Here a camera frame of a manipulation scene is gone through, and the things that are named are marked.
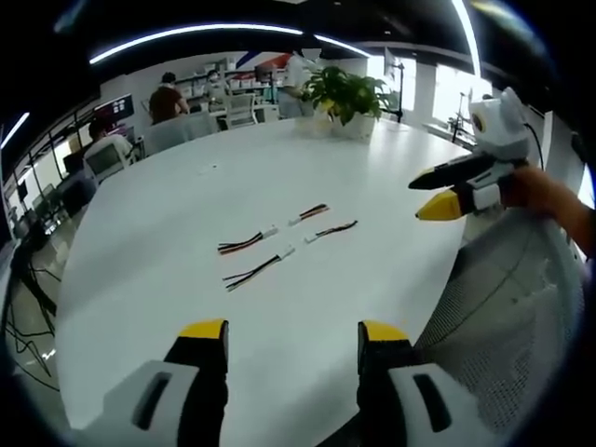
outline green plant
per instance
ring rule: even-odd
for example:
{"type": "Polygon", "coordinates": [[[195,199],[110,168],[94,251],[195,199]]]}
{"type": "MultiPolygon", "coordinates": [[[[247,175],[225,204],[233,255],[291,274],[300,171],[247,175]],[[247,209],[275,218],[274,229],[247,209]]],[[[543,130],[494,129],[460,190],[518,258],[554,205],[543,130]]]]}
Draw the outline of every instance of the green plant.
{"type": "Polygon", "coordinates": [[[369,76],[348,74],[338,67],[316,72],[303,87],[303,101],[312,101],[345,126],[355,113],[381,116],[381,108],[395,108],[397,98],[383,92],[385,82],[369,76]]]}

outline human hand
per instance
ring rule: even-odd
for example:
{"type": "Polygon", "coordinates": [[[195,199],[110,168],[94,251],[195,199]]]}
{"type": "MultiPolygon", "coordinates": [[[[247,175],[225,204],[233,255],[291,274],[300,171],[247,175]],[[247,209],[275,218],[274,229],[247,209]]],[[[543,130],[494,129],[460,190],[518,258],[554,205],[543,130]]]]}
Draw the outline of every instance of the human hand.
{"type": "Polygon", "coordinates": [[[567,191],[543,170],[522,166],[515,169],[510,181],[501,188],[501,201],[506,207],[524,207],[537,213],[554,215],[561,207],[567,191]]]}

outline white flower pot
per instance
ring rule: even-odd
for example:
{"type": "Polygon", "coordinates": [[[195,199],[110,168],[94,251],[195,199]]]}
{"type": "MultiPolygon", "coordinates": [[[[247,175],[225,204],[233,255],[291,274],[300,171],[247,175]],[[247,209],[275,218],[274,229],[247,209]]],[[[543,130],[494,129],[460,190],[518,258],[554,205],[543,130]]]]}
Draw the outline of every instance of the white flower pot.
{"type": "Polygon", "coordinates": [[[376,119],[374,116],[356,113],[354,117],[343,126],[339,118],[336,117],[333,120],[333,134],[350,140],[368,141],[371,138],[371,135],[373,135],[375,122],[376,119]]]}
{"type": "Polygon", "coordinates": [[[316,110],[312,116],[295,118],[296,131],[306,137],[326,138],[332,134],[332,122],[329,116],[316,110]]]}

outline white table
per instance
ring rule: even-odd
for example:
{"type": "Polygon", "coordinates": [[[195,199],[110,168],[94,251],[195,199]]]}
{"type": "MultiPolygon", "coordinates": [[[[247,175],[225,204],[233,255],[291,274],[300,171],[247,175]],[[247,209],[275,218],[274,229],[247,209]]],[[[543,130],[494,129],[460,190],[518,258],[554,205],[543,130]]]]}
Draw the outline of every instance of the white table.
{"type": "Polygon", "coordinates": [[[108,179],[65,267],[57,318],[61,395],[86,426],[103,395],[187,324],[230,321],[223,446],[305,446],[357,410],[357,324],[398,325],[414,342],[440,298],[464,220],[419,222],[435,192],[410,191],[422,169],[466,151],[380,122],[370,146],[299,136],[293,120],[210,135],[108,179]],[[288,228],[299,212],[330,211],[288,228]],[[358,219],[306,246],[304,236],[358,219]],[[217,244],[281,231],[219,256],[217,244]],[[233,292],[222,277],[289,243],[296,252],[233,292]]]}

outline white connector plug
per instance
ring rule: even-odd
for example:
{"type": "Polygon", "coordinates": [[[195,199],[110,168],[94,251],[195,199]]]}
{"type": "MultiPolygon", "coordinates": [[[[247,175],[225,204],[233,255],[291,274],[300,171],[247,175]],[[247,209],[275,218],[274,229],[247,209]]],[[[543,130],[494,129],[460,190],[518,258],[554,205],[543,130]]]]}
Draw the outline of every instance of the white connector plug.
{"type": "Polygon", "coordinates": [[[266,239],[270,236],[276,235],[277,233],[279,233],[279,229],[274,225],[271,228],[269,228],[268,230],[261,232],[261,234],[263,235],[263,239],[266,239]]]}
{"type": "Polygon", "coordinates": [[[283,261],[284,259],[286,259],[288,256],[290,256],[290,255],[291,255],[292,253],[294,253],[295,251],[296,251],[296,249],[295,249],[295,248],[294,248],[292,245],[289,245],[289,246],[286,248],[286,250],[285,250],[285,251],[283,251],[283,253],[281,253],[281,254],[279,255],[279,259],[281,259],[281,260],[283,261]]]}
{"type": "Polygon", "coordinates": [[[317,239],[318,239],[318,236],[317,235],[306,236],[305,237],[305,243],[306,244],[310,244],[310,243],[316,241],[317,239]]]}
{"type": "Polygon", "coordinates": [[[290,221],[288,221],[288,226],[295,226],[301,221],[302,221],[302,217],[297,217],[296,219],[291,219],[290,221]]]}

